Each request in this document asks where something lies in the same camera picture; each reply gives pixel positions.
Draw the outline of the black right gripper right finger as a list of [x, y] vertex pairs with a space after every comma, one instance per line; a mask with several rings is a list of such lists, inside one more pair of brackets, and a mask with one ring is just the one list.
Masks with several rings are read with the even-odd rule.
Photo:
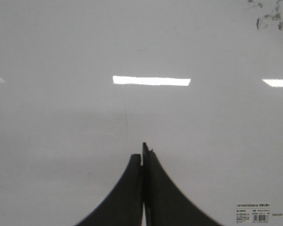
[[148, 226], [219, 226], [175, 185], [157, 155], [142, 144], [143, 201]]

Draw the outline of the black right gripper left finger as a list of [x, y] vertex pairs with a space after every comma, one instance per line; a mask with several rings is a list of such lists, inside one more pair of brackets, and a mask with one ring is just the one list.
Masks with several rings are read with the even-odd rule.
[[141, 155], [132, 154], [122, 176], [106, 198], [78, 226], [140, 226], [142, 224]]

